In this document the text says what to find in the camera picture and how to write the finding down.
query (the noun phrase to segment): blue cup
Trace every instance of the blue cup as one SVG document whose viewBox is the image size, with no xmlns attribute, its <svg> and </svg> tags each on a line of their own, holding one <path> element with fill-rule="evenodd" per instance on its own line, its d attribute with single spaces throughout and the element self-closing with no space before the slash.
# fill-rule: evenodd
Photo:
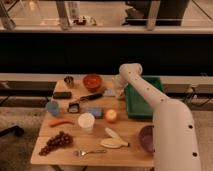
<svg viewBox="0 0 213 171">
<path fill-rule="evenodd" d="M 59 109 L 58 102 L 56 102 L 56 101 L 50 101 L 50 102 L 48 102 L 46 104 L 45 108 L 54 117 L 59 117 L 60 109 Z"/>
</svg>

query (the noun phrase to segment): wooden table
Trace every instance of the wooden table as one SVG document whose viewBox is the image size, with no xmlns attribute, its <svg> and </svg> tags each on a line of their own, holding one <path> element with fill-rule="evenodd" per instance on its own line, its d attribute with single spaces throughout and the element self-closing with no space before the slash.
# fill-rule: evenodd
<svg viewBox="0 0 213 171">
<path fill-rule="evenodd" d="M 103 87 L 113 88 L 113 81 L 104 80 Z M 85 107 L 103 107 L 104 110 L 115 109 L 118 112 L 119 120 L 116 123 L 108 123 L 104 119 L 96 119 L 92 134 L 87 134 L 81 130 L 77 123 L 80 114 L 67 113 L 68 103 L 75 99 L 89 95 L 89 93 L 81 83 L 81 80 L 75 81 L 75 86 L 68 89 L 64 81 L 57 82 L 55 91 L 68 90 L 73 93 L 71 100 L 58 100 L 61 108 L 61 117 L 70 118 L 75 122 L 74 125 L 62 124 L 56 127 L 49 127 L 48 123 L 55 119 L 50 113 L 46 113 L 38 139 L 36 141 L 32 157 L 32 164 L 39 165 L 78 165 L 78 166 L 122 166 L 122 167 L 153 167 L 153 156 L 143 150 L 139 141 L 138 133 L 144 126 L 151 124 L 150 122 L 142 122 L 139 120 L 128 119 L 125 101 L 117 100 L 115 97 L 102 97 L 97 100 L 87 101 L 81 104 L 81 112 L 84 113 Z M 74 150 L 97 150 L 103 149 L 100 141 L 109 138 L 105 133 L 105 127 L 115 130 L 124 140 L 130 143 L 130 147 L 122 147 L 120 149 L 107 149 L 107 153 L 88 154 L 83 157 L 76 157 Z M 50 152 L 47 156 L 40 156 L 38 153 L 45 146 L 48 139 L 55 136 L 59 131 L 69 133 L 74 138 L 74 144 L 69 148 L 59 148 Z"/>
</svg>

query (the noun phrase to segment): fork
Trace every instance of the fork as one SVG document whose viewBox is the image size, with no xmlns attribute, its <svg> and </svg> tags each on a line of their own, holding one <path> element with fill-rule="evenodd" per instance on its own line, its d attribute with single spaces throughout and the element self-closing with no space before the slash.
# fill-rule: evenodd
<svg viewBox="0 0 213 171">
<path fill-rule="evenodd" d="M 74 151 L 74 155 L 80 157 L 89 153 L 106 153 L 106 152 L 107 152 L 106 150 L 92 150 L 92 151 L 76 150 Z"/>
</svg>

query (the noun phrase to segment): blue block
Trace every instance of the blue block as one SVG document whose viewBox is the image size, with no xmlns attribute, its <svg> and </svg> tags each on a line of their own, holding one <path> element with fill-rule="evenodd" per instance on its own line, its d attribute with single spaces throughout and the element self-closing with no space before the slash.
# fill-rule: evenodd
<svg viewBox="0 0 213 171">
<path fill-rule="evenodd" d="M 95 118 L 103 117 L 103 109 L 101 107 L 86 107 L 85 112 L 93 114 Z"/>
</svg>

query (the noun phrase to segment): banana peel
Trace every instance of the banana peel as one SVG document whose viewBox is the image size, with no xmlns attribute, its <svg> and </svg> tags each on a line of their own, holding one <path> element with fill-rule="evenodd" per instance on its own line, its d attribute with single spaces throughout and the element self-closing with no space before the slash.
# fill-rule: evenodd
<svg viewBox="0 0 213 171">
<path fill-rule="evenodd" d="M 121 148 L 121 147 L 129 147 L 130 144 L 124 141 L 115 131 L 110 128 L 105 128 L 105 131 L 112 138 L 105 138 L 101 140 L 101 145 L 106 148 Z"/>
</svg>

